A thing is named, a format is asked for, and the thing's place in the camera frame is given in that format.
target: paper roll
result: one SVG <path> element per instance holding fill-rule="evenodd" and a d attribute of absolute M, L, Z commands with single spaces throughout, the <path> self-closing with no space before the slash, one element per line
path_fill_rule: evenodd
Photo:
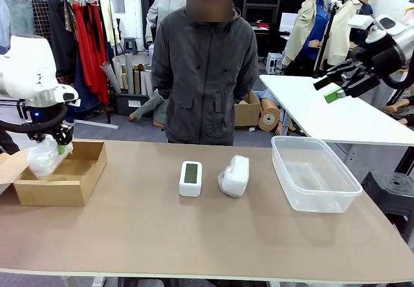
<path fill-rule="evenodd" d="M 124 83 L 124 89 L 128 89 L 128 77 L 127 77 L 127 74 L 122 74 L 122 82 Z"/>
<path fill-rule="evenodd" d="M 134 70 L 132 68 L 132 54 L 125 53 L 127 63 L 128 94 L 134 94 Z"/>
<path fill-rule="evenodd" d="M 270 132 L 278 125 L 279 117 L 278 105 L 268 98 L 263 98 L 261 100 L 260 119 L 257 123 L 259 128 L 265 132 Z"/>
<path fill-rule="evenodd" d="M 147 87 L 147 94 L 151 95 L 153 93 L 153 82 L 151 72 L 145 72 L 145 83 Z"/>
<path fill-rule="evenodd" d="M 145 81 L 145 72 L 141 72 L 141 94 L 147 95 L 147 83 Z"/>
<path fill-rule="evenodd" d="M 116 79 L 116 76 L 115 76 L 114 70 L 112 69 L 111 64 L 109 64 L 109 62 L 104 62 L 101 66 L 101 69 L 105 72 L 106 76 L 108 77 L 112 88 L 114 88 L 114 91 L 116 93 L 121 93 L 121 88 L 119 87 L 118 80 Z"/>
<path fill-rule="evenodd" d="M 135 84 L 135 94 L 141 94 L 141 78 L 140 72 L 134 71 L 134 84 Z"/>
<path fill-rule="evenodd" d="M 115 56 L 112 59 L 112 62 L 114 63 L 116 80 L 118 80 L 119 87 L 121 89 L 123 89 L 124 88 L 124 84 L 122 83 L 122 70 L 121 70 L 121 62 L 119 61 L 119 57 L 118 56 Z"/>

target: black jacket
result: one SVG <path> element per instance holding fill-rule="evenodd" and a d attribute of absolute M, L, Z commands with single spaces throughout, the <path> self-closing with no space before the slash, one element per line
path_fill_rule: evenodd
<path fill-rule="evenodd" d="M 155 40 L 155 88 L 169 99 L 172 142 L 223 145 L 234 139 L 234 103 L 258 77 L 252 27 L 234 11 L 230 23 L 194 23 L 186 9 L 166 17 Z"/>

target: white digital clock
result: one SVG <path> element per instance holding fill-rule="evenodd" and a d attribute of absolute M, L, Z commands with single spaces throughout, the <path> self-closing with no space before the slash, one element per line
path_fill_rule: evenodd
<path fill-rule="evenodd" d="M 200 162 L 185 161 L 180 175 L 180 195 L 198 197 L 201 194 L 202 167 Z"/>

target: jacket zipper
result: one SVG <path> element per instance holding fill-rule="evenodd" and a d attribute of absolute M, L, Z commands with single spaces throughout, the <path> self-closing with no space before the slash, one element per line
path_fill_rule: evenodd
<path fill-rule="evenodd" d="M 199 131 L 199 143 L 201 143 L 201 131 L 202 131 L 202 122 L 203 122 L 202 119 L 203 119 L 203 116 L 204 116 L 204 99 L 205 99 L 205 94 L 206 94 L 206 82 L 207 82 L 208 67 L 210 65 L 210 52 L 212 51 L 213 35 L 214 35 L 214 27 L 212 27 L 212 33 L 210 34 L 210 45 L 208 46 L 206 72 L 204 74 L 204 88 L 202 90 L 201 124 L 200 124 L 200 131 Z"/>

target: plastic container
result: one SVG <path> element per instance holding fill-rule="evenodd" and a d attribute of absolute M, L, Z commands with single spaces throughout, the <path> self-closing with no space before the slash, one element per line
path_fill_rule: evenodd
<path fill-rule="evenodd" d="M 296 211 L 343 213 L 362 194 L 362 186 L 322 140 L 272 138 L 272 161 L 280 184 Z"/>

